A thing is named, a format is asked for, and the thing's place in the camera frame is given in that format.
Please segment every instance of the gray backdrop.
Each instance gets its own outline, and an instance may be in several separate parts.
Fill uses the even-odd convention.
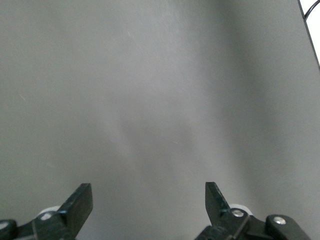
[[[1,219],[89,182],[79,240],[192,240],[215,181],[317,239],[319,146],[296,0],[0,2]]]

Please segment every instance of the table surface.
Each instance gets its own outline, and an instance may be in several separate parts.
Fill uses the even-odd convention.
[[[192,240],[205,182],[320,235],[320,71],[293,1],[1,1],[0,216],[91,183],[78,240]]]

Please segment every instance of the gray surface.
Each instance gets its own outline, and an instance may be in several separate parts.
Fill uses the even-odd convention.
[[[85,239],[193,239],[205,181],[320,235],[320,72],[296,1],[1,1],[0,216],[92,183]]]

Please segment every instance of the white wall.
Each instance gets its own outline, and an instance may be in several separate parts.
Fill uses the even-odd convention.
[[[308,9],[316,2],[315,0],[300,0],[303,12],[306,13]],[[312,42],[314,45],[315,52],[320,58],[320,3],[313,9],[306,21]]]

